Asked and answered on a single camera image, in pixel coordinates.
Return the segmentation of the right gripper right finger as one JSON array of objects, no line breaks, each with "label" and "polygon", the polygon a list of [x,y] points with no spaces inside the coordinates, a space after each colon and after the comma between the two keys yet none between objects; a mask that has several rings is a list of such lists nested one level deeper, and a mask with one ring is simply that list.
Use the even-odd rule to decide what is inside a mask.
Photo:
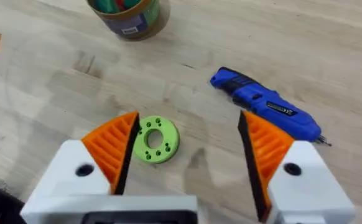
[{"label": "right gripper right finger", "polygon": [[241,111],[238,121],[260,223],[346,224],[355,206],[314,145]]}]

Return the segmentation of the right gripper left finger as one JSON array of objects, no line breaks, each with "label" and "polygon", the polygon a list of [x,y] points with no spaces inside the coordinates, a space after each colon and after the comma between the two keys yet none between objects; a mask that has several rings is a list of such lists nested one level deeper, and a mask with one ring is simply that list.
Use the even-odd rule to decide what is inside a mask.
[{"label": "right gripper left finger", "polygon": [[29,198],[121,195],[138,130],[139,113],[133,111],[102,124],[82,139],[66,140]]}]

